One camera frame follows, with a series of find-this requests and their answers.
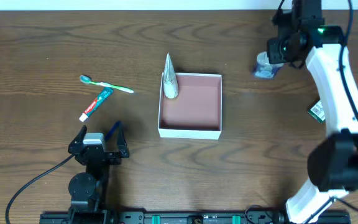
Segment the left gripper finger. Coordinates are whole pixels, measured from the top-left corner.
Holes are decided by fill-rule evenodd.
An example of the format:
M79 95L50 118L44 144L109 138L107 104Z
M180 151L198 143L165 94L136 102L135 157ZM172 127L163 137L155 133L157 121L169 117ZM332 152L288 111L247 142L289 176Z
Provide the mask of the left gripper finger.
M127 151L127 143L124 136L123 125L120 121L117 122L118 125L118 134L117 134L117 147L119 151Z
M86 127L86 125L83 125L82 128L80 129L79 133L75 136L75 138L70 143L70 146L82 145L86 133L87 133L87 127Z

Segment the blue disposable razor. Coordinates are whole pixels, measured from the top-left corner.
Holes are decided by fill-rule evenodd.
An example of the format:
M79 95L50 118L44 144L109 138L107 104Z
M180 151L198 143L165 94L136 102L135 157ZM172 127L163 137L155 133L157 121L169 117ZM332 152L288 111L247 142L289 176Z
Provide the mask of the blue disposable razor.
M113 127L108 131L108 133L104 136L104 140L107 142L110 140L110 138L113 136L115 131L120 127L121 122L117 121L114 123Z

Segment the blue clear bottle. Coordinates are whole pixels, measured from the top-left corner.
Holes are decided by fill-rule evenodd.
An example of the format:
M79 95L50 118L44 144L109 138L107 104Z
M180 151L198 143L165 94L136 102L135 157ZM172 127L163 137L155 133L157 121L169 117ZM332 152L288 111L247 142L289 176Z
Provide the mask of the blue clear bottle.
M283 63L270 64L267 52L261 52L257 56L253 74L257 78L272 79L284 66Z

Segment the Colgate toothpaste tube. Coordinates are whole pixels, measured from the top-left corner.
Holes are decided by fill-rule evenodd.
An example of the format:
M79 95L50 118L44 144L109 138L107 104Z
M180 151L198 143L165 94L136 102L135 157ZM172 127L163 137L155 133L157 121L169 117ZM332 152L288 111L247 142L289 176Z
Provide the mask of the Colgate toothpaste tube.
M100 94L92 101L92 103L84 110L79 117L81 122L88 119L93 112L114 92L112 88L105 87Z

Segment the green toothbrush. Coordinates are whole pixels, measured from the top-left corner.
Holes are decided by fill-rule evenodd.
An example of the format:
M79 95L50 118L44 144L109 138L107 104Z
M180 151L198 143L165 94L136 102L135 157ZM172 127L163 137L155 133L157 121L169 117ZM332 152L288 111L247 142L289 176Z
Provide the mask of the green toothbrush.
M92 79L89 76L86 76L86 75L80 75L80 82L82 82L86 85L97 85L97 86L103 86L106 88L112 88L115 90L123 91L126 93L134 93L134 90L132 90L130 88L123 87L123 86L112 85L112 84L106 83L106 82L94 82L94 81L92 81Z

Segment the green white soap packet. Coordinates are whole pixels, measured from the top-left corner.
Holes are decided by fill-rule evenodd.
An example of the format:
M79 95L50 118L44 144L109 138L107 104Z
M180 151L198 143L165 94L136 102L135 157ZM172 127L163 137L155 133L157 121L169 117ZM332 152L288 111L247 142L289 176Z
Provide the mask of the green white soap packet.
M319 123L325 122L325 113L320 100L318 100L311 106L311 108L308 110L308 114L311 115Z

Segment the white cream tube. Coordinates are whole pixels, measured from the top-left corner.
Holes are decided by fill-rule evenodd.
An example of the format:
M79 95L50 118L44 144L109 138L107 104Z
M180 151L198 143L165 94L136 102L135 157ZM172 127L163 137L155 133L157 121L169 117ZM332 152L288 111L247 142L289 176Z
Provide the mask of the white cream tube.
M170 54L167 54L164 71L163 71L163 92L168 99L174 99L178 96L178 82L177 76L170 58Z

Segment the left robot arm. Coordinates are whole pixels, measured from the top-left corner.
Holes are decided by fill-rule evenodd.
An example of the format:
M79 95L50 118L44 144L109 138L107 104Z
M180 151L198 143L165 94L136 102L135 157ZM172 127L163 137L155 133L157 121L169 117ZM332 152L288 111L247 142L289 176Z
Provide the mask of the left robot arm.
M69 223L118 223L118 214L106 205L110 167L130 156L120 121L107 134L88 133L83 126L68 153L86 167L69 185Z

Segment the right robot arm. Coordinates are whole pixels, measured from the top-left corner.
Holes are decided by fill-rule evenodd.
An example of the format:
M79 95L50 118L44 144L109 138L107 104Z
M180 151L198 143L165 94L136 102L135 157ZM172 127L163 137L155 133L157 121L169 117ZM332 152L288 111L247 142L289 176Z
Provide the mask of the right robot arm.
M278 35L267 42L271 64L306 67L318 89L326 139L307 161L308 179L275 214L275 223L347 223L330 206L358 190L358 89L349 65L349 29L328 26L320 1L293 0L277 9Z

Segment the white box with pink interior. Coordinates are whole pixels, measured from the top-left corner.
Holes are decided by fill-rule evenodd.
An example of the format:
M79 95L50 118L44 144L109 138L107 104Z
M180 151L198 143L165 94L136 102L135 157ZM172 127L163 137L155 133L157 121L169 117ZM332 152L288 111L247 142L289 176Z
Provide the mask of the white box with pink interior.
M223 79L219 74L177 73L179 94L168 99L160 85L161 138L218 140L222 133Z

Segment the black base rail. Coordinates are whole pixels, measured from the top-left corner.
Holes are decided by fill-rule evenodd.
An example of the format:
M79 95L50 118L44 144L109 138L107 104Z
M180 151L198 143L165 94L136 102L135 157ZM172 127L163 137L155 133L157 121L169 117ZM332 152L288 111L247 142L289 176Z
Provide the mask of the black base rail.
M39 220L40 224L275 224L289 222L283 212L259 208L241 213L44 212Z

